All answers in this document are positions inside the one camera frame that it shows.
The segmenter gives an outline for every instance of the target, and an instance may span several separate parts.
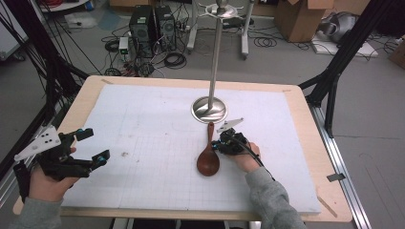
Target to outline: aluminum rail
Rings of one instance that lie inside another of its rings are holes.
[[[346,178],[340,180],[340,185],[345,194],[346,200],[348,201],[349,207],[351,208],[353,219],[358,229],[371,229],[369,219],[367,218],[366,212],[361,204],[360,198],[358,197],[354,185],[352,183],[349,171],[346,168],[345,162],[337,148],[336,141],[334,138],[330,138],[327,130],[325,129],[325,115],[322,108],[313,107],[309,105],[309,109],[312,112],[313,119],[319,130],[319,134],[324,141],[325,147],[327,148],[328,154],[330,156],[330,162],[336,174],[343,174]]]

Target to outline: computer tower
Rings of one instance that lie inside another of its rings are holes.
[[[157,41],[157,32],[152,6],[135,6],[129,22],[129,29],[137,57],[153,57],[153,46]]]
[[[175,27],[175,17],[173,16],[170,7],[157,6],[155,7],[155,14],[161,50],[174,51],[177,48],[176,27]]]

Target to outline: gray sleeve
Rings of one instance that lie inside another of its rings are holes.
[[[250,200],[262,217],[262,229],[307,228],[297,211],[288,203],[288,194],[283,185],[271,178],[266,168],[261,167],[246,175],[250,187]]]
[[[33,198],[26,198],[21,215],[9,229],[49,229],[60,227],[59,202],[47,202]]]

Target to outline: cardboard box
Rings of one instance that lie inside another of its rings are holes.
[[[277,6],[260,4],[259,1],[254,1],[252,15],[273,17],[276,14]]]
[[[325,11],[325,16],[329,16],[332,12],[347,11],[356,15],[360,15],[367,7],[370,0],[334,0],[333,8]]]
[[[155,6],[156,0],[110,0],[110,7],[118,11],[133,11],[136,5]]]
[[[290,42],[309,42],[333,0],[280,0],[274,24]]]
[[[402,41],[402,43],[398,47],[396,47],[395,51],[390,55],[389,59],[400,66],[402,69],[405,69],[405,41]]]

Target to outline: metal pole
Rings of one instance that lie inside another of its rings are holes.
[[[215,44],[214,44],[214,58],[212,58],[211,83],[209,85],[208,111],[212,109],[212,100],[214,98],[215,82],[217,81],[217,69],[219,61],[218,57],[220,55],[222,33],[223,33],[223,22],[221,18],[217,18],[217,29],[215,32]]]

